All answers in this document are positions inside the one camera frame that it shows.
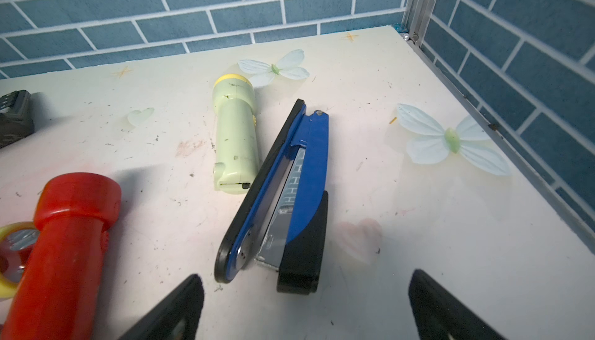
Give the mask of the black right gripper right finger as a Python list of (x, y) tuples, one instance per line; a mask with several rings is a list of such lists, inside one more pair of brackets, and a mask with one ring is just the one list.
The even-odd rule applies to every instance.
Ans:
[(421, 339), (504, 339), (424, 270), (413, 272), (408, 297)]

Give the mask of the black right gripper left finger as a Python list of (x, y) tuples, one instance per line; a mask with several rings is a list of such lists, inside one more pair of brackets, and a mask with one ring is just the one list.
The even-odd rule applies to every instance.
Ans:
[(205, 292), (200, 276), (192, 274), (120, 337), (130, 339), (195, 339)]

